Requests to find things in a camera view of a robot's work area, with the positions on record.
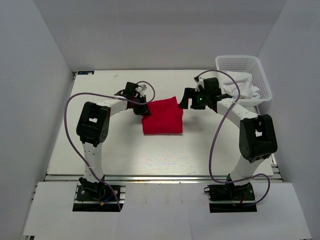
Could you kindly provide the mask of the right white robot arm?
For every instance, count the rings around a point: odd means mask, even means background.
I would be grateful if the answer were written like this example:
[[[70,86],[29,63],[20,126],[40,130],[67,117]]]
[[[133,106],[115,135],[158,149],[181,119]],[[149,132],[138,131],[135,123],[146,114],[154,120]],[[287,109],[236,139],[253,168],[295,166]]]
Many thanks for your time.
[[[222,182],[226,195],[238,199],[257,168],[278,149],[272,117],[249,111],[231,95],[223,94],[215,77],[198,81],[195,88],[186,87],[178,107],[194,110],[209,107],[222,115],[223,121],[229,120],[238,127],[240,157],[226,181]]]

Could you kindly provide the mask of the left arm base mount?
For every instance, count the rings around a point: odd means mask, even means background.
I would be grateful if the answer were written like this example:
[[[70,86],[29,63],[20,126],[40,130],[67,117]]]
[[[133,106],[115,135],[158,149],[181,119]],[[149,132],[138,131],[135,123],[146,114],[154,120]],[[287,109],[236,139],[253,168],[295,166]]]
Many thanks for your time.
[[[73,201],[73,212],[119,213],[118,203],[109,187],[103,186],[100,193],[78,184]]]

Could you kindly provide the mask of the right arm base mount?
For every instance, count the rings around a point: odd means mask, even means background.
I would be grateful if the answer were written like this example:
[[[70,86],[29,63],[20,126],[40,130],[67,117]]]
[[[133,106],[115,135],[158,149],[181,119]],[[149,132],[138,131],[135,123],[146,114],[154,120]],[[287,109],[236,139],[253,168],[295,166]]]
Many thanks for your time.
[[[251,183],[245,185],[212,184],[203,189],[208,194],[210,213],[254,213],[256,198]]]

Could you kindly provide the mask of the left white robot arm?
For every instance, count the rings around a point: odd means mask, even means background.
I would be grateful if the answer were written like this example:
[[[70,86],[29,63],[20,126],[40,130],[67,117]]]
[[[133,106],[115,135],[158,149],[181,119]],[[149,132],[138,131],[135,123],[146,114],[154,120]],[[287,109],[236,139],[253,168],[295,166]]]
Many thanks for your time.
[[[80,114],[76,127],[84,151],[85,172],[79,179],[90,196],[99,200],[105,196],[106,185],[103,183],[102,146],[107,139],[110,118],[129,109],[138,116],[150,116],[145,90],[147,83],[127,82],[124,89],[115,93],[113,98],[94,103],[87,101]]]

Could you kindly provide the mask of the red t shirt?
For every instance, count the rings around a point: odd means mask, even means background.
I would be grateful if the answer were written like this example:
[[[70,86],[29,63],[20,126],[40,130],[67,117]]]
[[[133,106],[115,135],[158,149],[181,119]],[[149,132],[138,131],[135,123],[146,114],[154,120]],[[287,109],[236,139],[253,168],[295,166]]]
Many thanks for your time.
[[[175,96],[152,101],[148,105],[149,116],[141,120],[144,135],[181,135],[183,133],[183,109]]]

